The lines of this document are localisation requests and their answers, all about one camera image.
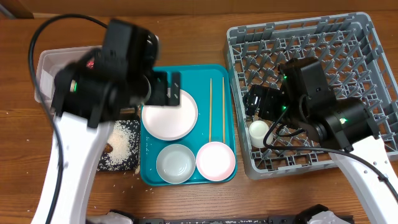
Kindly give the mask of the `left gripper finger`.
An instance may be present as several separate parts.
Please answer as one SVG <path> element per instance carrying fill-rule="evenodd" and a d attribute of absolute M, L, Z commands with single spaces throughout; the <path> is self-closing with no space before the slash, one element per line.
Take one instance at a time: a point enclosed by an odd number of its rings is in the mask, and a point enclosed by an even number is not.
<path fill-rule="evenodd" d="M 168 81 L 166 72 L 152 71 L 149 76 L 150 97 L 146 105 L 165 106 L 168 101 Z"/>
<path fill-rule="evenodd" d="M 170 106 L 180 105 L 180 72 L 171 73 L 169 105 Z"/>

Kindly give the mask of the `beige ceramic cup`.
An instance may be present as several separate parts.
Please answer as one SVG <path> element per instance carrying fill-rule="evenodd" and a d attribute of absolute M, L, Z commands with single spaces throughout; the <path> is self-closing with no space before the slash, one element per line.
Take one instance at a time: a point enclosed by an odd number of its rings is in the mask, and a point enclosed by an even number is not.
<path fill-rule="evenodd" d="M 264 148 L 263 143 L 264 137 L 269 130 L 269 126 L 266 122 L 257 120 L 250 124 L 249 126 L 249 137 L 251 145 L 256 148 Z"/>

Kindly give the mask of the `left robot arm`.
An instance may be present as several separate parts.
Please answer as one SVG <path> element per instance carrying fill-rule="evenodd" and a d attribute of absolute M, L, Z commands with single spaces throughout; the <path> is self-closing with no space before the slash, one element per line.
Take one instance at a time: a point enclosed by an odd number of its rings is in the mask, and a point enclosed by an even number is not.
<path fill-rule="evenodd" d="M 159 40 L 117 19 L 102 46 L 69 63 L 54 78 L 49 166 L 34 223 L 84 223 L 97 166 L 116 121 L 139 105 L 178 106 L 180 74 L 156 72 Z"/>

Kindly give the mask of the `red snack wrapper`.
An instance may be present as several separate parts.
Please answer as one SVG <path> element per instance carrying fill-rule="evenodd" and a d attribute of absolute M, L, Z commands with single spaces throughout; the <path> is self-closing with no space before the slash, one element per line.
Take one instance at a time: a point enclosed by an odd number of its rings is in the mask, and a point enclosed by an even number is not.
<path fill-rule="evenodd" d="M 87 66 L 88 68 L 93 68 L 93 67 L 94 67 L 94 61 L 89 61 L 89 62 L 86 64 L 86 66 Z"/>

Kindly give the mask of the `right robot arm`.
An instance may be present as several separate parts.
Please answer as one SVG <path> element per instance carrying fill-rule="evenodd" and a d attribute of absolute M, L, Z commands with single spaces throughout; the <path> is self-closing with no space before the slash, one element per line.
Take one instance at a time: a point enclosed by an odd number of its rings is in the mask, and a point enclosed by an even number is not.
<path fill-rule="evenodd" d="M 337 99 L 314 57 L 293 58 L 278 66 L 279 89 L 253 85 L 243 98 L 245 113 L 273 124 L 261 138 L 276 151 L 327 152 L 351 184 L 371 223 L 397 223 L 397 174 L 385 150 L 379 127 L 358 98 Z M 318 143 L 273 146 L 277 128 L 298 129 Z"/>

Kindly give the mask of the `grey bowl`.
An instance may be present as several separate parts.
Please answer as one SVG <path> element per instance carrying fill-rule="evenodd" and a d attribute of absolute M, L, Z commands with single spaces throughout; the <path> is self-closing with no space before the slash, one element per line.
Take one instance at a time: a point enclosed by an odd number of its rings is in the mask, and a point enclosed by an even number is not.
<path fill-rule="evenodd" d="M 181 184 L 187 181 L 196 168 L 194 153 L 181 144 L 164 147 L 157 156 L 156 170 L 162 180 L 169 184 Z"/>

